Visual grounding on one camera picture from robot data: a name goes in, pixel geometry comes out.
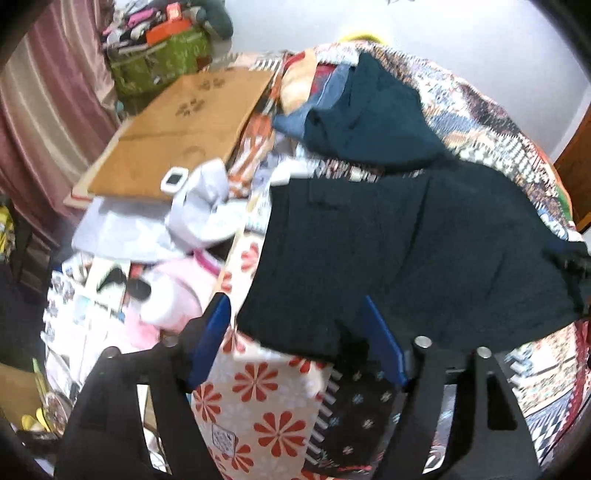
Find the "black pants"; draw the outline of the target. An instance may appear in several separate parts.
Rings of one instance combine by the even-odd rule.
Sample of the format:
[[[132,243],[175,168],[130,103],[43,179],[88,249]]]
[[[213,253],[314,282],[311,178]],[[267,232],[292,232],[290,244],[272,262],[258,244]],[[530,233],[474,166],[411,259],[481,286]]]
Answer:
[[[270,349],[335,361],[370,298],[389,328],[450,349],[510,350],[581,319],[587,248],[563,240],[502,173],[459,161],[374,183],[292,179],[270,190],[236,318]]]

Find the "colourful patchwork bed quilt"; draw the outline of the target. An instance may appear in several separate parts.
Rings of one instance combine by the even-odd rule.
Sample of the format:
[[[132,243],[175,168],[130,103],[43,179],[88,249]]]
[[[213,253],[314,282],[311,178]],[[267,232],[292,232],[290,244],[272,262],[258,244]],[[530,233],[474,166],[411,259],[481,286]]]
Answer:
[[[308,103],[217,287],[228,330],[191,408],[207,479],[537,479],[504,354],[572,342],[590,257],[546,156],[504,109],[369,41],[290,56]]]

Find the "pink garment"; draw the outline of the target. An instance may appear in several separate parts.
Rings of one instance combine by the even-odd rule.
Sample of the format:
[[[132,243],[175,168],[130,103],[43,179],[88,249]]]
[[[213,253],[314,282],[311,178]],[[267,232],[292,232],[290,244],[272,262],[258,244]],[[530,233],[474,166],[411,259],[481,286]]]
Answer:
[[[125,318],[133,346],[149,349],[161,334],[177,334],[189,320],[200,317],[221,268],[219,260],[201,250],[142,273],[140,280],[150,287],[150,294],[144,300],[131,299]]]

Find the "white crumpled cloth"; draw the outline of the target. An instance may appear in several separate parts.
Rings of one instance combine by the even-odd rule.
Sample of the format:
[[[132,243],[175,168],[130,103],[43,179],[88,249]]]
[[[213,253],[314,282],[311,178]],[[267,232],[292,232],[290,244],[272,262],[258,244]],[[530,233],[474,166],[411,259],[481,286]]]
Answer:
[[[71,247],[112,260],[152,264],[182,258],[231,239],[242,227],[245,200],[229,198],[224,162],[215,158],[188,171],[173,167],[175,192],[164,203],[97,197],[75,230]]]

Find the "white small digital timer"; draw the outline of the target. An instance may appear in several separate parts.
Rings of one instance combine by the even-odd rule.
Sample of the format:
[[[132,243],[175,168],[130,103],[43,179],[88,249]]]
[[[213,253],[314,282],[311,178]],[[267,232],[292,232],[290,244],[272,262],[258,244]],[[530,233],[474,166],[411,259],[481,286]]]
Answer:
[[[188,179],[189,171],[184,167],[171,167],[160,181],[160,191],[166,195],[177,194],[186,180]]]

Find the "pink striped curtain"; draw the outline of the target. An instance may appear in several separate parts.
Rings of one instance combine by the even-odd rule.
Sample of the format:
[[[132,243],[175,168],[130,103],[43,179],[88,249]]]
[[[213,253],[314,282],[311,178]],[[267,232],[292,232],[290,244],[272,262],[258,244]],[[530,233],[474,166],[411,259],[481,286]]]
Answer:
[[[1,4],[1,192],[48,247],[79,221],[63,201],[118,128],[99,34],[109,1]]]

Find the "dark teal folded garment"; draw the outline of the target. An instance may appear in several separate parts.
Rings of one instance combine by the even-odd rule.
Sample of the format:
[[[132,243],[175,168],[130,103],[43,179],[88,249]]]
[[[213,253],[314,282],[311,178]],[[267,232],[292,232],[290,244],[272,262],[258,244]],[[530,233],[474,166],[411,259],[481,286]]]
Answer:
[[[303,143],[315,153],[390,172],[453,158],[427,124],[419,93],[367,53],[335,106],[308,115]]]

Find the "wooden folding lap table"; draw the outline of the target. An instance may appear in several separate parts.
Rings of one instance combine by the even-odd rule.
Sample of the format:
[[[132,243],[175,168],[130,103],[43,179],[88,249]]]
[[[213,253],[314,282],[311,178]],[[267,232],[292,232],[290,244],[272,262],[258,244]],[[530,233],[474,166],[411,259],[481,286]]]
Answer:
[[[179,77],[121,126],[64,204],[85,210],[96,196],[166,201],[160,183],[171,168],[228,162],[271,79],[269,70],[245,68]]]

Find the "green fabric storage bag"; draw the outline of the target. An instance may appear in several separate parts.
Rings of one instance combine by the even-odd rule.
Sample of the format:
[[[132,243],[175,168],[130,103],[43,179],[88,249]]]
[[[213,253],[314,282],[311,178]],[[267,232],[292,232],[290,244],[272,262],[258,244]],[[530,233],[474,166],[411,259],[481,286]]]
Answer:
[[[211,40],[202,30],[187,30],[143,50],[107,53],[119,96],[159,91],[179,76],[197,73],[211,63]]]

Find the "blue denim jeans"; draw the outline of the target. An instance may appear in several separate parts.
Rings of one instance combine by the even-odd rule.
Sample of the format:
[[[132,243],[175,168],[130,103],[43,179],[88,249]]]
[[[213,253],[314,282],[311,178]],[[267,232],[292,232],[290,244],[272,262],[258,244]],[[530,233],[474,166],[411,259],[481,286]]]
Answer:
[[[346,81],[348,81],[351,67],[348,64],[341,64],[335,68],[335,71],[329,75],[322,89],[304,102],[290,114],[280,114],[274,117],[271,125],[273,129],[280,132],[288,138],[301,141],[304,139],[305,122],[308,115],[327,111],[335,106],[344,93]]]

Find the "orange box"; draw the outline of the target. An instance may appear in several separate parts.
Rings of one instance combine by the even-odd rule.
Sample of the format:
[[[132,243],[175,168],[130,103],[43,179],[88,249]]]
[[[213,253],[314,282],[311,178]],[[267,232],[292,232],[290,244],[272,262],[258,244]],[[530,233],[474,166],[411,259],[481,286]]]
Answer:
[[[170,36],[183,33],[192,28],[192,23],[184,18],[174,21],[162,22],[146,33],[146,43],[149,46],[155,45],[163,40],[166,40]]]

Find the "yellow curved headboard cushion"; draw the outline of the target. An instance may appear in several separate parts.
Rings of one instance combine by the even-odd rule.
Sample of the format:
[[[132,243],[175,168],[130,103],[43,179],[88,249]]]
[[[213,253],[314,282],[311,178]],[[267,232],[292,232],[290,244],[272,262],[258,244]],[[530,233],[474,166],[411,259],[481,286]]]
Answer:
[[[377,43],[377,44],[384,44],[384,40],[374,34],[370,34],[367,32],[362,33],[353,33],[351,35],[346,35],[342,37],[341,42],[356,42],[356,41],[366,41],[370,43]]]

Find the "grey plush toy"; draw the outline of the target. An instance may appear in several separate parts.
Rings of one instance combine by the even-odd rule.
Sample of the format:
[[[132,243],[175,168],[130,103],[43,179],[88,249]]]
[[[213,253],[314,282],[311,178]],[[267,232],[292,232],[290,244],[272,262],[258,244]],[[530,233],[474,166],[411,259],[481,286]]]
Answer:
[[[189,1],[189,12],[197,26],[205,30],[215,40],[225,41],[233,35],[233,24],[225,8],[224,1]]]

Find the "wooden door frame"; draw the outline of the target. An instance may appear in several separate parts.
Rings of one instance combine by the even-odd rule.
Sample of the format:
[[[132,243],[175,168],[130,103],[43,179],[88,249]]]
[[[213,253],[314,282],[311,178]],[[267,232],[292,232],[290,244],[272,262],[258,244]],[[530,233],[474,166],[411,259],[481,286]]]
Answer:
[[[579,232],[590,228],[591,206],[591,123],[587,109],[574,136],[555,163],[572,204],[573,219]]]

